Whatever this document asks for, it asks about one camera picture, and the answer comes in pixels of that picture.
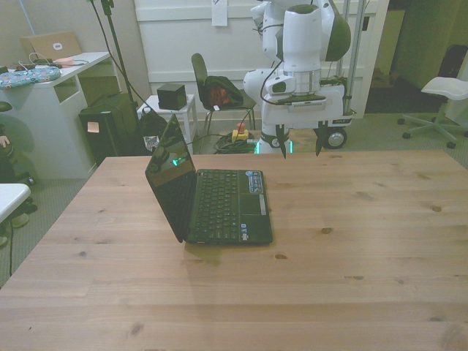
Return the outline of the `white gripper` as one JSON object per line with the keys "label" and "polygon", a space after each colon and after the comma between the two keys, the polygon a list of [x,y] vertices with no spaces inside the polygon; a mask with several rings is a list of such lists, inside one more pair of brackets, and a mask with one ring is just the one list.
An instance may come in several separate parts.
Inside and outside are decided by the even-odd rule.
{"label": "white gripper", "polygon": [[264,96],[268,102],[263,101],[262,104],[262,122],[265,125],[276,125],[276,138],[284,158],[287,157],[286,143],[289,140],[289,129],[285,124],[318,122],[318,127],[315,129],[317,136],[315,153],[319,156],[327,140],[327,121],[343,116],[344,86],[323,86],[317,94],[325,98],[294,102],[291,105],[272,105],[272,102],[291,97],[291,94]]}

